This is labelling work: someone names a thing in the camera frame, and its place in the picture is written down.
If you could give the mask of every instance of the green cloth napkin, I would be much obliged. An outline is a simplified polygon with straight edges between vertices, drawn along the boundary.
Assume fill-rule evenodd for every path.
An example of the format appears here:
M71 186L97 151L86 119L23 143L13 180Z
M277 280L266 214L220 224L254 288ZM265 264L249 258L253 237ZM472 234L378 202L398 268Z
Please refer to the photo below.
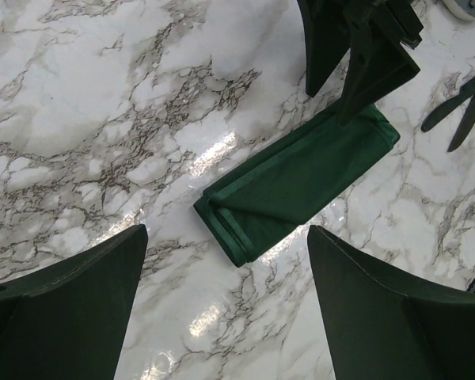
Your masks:
M374 105L338 127L337 104L239 165L194 204L237 266L310 220L389 152L399 133Z

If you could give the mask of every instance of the green folded fabric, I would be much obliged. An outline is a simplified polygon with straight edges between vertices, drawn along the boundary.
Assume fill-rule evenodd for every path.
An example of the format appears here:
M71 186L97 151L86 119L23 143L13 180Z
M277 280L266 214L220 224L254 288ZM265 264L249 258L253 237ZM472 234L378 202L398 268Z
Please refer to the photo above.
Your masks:
M399 133L369 106L338 127L337 104L274 142L194 204L237 266L256 260L306 223L389 152Z

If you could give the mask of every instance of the scissor blade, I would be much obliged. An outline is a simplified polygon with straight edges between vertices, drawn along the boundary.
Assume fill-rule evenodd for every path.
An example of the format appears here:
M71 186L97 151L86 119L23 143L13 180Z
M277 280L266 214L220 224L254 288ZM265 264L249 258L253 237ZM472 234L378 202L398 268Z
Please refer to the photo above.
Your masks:
M466 91L461 91L459 95L456 95L452 99L445 101L438 107L436 107L422 123L420 130L422 132L430 131L436 124L445 119L449 114L451 114L457 107L459 107L468 97L471 96L471 93Z
M466 136L472 130L473 125L475 125L475 97L473 97L468 104L465 115L462 117L461 123L450 142L449 149L447 150L448 152L452 152L461 146L462 142L465 141Z

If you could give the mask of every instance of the green fabric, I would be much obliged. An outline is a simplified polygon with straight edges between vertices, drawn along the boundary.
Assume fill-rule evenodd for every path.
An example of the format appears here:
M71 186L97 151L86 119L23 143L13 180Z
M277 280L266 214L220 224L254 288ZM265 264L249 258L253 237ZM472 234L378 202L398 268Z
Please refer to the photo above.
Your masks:
M0 380L112 380L147 243L132 226L0 283Z
M203 192L194 207L232 262L256 260L306 223L399 139L374 106L346 127L337 104L318 113Z
M308 251L338 380L475 380L475 293L416 277L321 227L311 226Z

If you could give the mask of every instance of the white marble countertop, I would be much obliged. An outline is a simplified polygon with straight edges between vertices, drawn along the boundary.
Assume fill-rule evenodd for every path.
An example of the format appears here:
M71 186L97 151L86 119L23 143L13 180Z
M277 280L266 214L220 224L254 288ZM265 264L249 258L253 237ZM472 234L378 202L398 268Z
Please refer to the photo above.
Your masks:
M319 222L464 289L475 274L475 128L421 120L475 75L475 25L418 2L422 68L378 107L393 152ZM0 282L135 222L150 245L117 380L330 379L300 227L236 269L192 209L202 190L341 91L304 93L294 0L0 1Z

